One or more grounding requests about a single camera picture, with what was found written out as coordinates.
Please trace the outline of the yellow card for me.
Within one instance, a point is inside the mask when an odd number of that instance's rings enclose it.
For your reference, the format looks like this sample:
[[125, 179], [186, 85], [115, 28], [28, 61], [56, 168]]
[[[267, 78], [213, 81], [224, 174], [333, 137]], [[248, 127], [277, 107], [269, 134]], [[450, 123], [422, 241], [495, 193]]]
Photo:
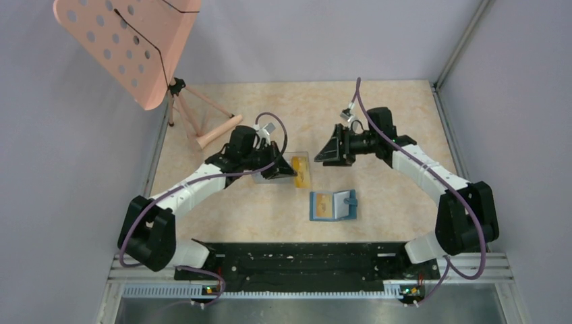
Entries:
[[294, 156], [291, 159], [291, 166], [297, 172], [294, 183], [296, 188], [309, 189], [311, 187], [308, 158], [305, 156]]

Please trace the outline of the clear plastic card box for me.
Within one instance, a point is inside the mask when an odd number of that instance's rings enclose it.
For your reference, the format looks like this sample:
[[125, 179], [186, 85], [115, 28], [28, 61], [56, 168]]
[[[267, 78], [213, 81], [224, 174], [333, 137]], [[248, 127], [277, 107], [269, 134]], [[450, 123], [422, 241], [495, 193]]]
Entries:
[[256, 173], [252, 175], [252, 179], [256, 184], [291, 184], [301, 189], [312, 187], [307, 151], [286, 152], [274, 171], [270, 178], [264, 178], [260, 173]]

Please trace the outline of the gold card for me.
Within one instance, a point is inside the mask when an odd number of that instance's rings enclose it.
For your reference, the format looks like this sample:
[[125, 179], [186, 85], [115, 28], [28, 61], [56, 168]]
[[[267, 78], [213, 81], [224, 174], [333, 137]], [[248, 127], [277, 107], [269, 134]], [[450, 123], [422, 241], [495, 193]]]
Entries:
[[333, 195], [325, 193], [317, 193], [314, 199], [315, 218], [332, 219], [333, 218]]

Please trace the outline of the blue leather card holder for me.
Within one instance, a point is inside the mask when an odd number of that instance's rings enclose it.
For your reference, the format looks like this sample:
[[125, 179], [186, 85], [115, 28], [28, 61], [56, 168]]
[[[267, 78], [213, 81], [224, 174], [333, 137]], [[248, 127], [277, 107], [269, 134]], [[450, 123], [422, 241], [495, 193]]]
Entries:
[[355, 190], [311, 191], [309, 198], [310, 221], [336, 222], [358, 218], [358, 198]]

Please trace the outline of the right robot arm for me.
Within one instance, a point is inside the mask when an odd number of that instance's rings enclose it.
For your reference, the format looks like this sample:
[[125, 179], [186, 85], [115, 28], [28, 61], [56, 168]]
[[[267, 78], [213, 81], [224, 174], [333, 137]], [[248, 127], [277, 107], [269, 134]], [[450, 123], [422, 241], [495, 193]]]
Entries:
[[368, 129], [335, 125], [333, 134], [314, 160], [323, 166], [353, 165], [356, 155], [374, 154], [390, 168], [418, 185], [437, 205], [432, 232], [404, 244], [395, 260], [397, 273], [415, 277], [423, 262], [479, 248], [499, 237], [492, 188], [472, 183], [431, 159], [408, 135], [398, 135], [391, 110], [377, 107], [366, 112]]

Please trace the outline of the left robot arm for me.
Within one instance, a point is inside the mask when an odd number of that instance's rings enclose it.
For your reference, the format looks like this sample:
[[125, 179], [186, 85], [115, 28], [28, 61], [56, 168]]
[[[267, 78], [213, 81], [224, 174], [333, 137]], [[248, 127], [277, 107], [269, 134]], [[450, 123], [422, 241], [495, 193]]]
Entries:
[[194, 240], [178, 240], [176, 225], [203, 200], [252, 174], [273, 180], [295, 177], [297, 172], [264, 129], [237, 126], [228, 143], [186, 179], [162, 194], [131, 200], [117, 242], [121, 265], [127, 266], [124, 257], [129, 256], [151, 271], [188, 266], [200, 279], [212, 277], [217, 262], [210, 250]]

